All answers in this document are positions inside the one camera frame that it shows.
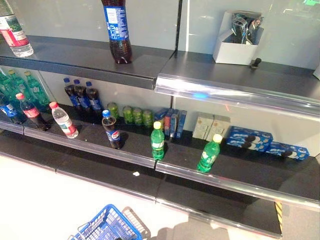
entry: white floor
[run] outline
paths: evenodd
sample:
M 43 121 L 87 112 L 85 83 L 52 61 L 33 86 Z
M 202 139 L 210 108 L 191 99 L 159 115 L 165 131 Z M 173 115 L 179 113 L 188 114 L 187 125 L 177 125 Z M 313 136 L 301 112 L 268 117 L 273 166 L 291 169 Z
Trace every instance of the white floor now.
M 0 240 L 67 240 L 107 204 L 131 207 L 152 240 L 272 239 L 0 156 Z

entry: shopping basket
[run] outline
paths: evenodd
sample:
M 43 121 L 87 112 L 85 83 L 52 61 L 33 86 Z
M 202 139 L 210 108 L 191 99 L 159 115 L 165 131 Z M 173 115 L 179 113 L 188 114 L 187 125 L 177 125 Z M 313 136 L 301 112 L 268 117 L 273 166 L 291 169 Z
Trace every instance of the shopping basket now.
M 142 236 L 114 205 L 108 204 L 69 240 L 142 240 Z

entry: green can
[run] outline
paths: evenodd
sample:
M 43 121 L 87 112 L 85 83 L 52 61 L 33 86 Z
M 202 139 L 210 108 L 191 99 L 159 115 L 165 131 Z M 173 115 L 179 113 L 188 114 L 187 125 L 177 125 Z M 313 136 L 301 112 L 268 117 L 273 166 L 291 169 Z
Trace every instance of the green can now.
M 141 108 L 135 107 L 133 109 L 133 120 L 134 120 L 134 123 L 137 125 L 141 125 L 143 123 Z
M 110 102 L 106 108 L 110 111 L 111 115 L 114 116 L 116 119 L 119 118 L 119 113 L 118 113 L 118 106 L 114 102 Z
M 134 123 L 134 115 L 133 115 L 132 107 L 125 106 L 122 109 L 122 112 L 123 112 L 123 117 L 124 117 L 125 123 L 126 124 L 133 124 Z
M 147 128 L 152 128 L 153 124 L 154 124 L 154 116 L 152 111 L 146 109 L 143 111 L 142 114 L 142 118 L 143 118 L 143 124 L 147 127 Z

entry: small package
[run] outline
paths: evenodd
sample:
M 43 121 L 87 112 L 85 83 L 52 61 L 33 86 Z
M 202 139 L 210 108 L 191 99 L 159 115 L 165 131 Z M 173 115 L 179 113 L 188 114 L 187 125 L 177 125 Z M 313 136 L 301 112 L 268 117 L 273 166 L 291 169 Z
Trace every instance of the small package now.
M 276 141 L 271 142 L 265 152 L 297 160 L 305 160 L 309 157 L 309 151 L 305 147 L 289 145 Z

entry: red bottle cap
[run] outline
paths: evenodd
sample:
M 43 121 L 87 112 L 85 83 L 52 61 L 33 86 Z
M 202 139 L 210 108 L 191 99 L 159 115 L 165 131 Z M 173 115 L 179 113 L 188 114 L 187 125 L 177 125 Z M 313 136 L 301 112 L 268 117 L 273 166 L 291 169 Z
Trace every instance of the red bottle cap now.
M 58 107 L 58 103 L 56 101 L 53 101 L 53 102 L 50 102 L 49 106 L 51 109 L 55 109 Z
M 24 99 L 24 98 L 25 98 L 25 95 L 20 92 L 20 93 L 17 93 L 17 94 L 15 95 L 15 97 L 16 97 L 16 99 L 21 100 L 21 99 Z

